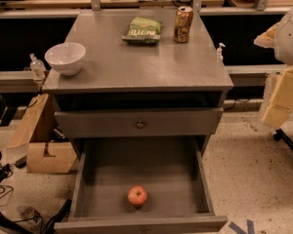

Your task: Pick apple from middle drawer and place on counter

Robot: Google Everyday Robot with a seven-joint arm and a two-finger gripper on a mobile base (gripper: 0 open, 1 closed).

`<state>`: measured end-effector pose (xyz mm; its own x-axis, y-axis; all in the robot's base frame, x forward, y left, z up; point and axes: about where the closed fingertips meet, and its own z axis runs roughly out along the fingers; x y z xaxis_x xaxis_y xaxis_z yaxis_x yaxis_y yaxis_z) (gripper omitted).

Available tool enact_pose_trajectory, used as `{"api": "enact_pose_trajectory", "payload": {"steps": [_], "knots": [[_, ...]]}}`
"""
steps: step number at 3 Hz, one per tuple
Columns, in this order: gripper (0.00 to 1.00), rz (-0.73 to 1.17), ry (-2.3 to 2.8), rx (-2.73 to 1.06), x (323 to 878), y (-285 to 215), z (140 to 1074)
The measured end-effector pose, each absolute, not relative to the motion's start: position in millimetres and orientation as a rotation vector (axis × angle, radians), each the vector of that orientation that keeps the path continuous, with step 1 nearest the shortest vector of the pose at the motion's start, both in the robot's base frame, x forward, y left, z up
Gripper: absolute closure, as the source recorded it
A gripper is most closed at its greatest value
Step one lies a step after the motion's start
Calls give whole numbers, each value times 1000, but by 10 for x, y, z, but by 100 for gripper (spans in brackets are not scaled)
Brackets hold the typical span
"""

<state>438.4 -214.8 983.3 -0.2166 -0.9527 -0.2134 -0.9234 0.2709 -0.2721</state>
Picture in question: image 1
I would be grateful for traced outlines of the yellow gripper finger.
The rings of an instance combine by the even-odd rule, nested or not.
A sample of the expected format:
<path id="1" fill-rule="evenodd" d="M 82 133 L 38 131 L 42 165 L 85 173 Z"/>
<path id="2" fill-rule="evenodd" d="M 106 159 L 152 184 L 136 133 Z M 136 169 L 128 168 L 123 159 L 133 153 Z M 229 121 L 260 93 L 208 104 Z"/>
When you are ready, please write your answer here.
<path id="1" fill-rule="evenodd" d="M 272 128 L 280 127 L 293 111 L 293 66 L 288 66 L 275 78 L 261 122 Z"/>
<path id="2" fill-rule="evenodd" d="M 269 29 L 267 29 L 264 33 L 258 35 L 255 40 L 254 44 L 256 46 L 262 47 L 262 48 L 274 48 L 274 38 L 276 34 L 276 30 L 279 26 L 279 23 L 277 22 L 273 26 L 271 26 Z"/>

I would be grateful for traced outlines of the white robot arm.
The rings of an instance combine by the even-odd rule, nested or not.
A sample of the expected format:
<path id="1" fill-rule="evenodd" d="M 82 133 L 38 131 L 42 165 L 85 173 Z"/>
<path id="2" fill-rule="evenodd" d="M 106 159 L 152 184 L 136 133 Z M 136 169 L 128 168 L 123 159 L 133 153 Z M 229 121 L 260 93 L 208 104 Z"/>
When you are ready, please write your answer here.
<path id="1" fill-rule="evenodd" d="M 293 111 L 293 7 L 267 31 L 258 35 L 254 44 L 272 48 L 274 57 L 286 68 L 276 77 L 261 122 L 269 127 L 280 127 Z"/>

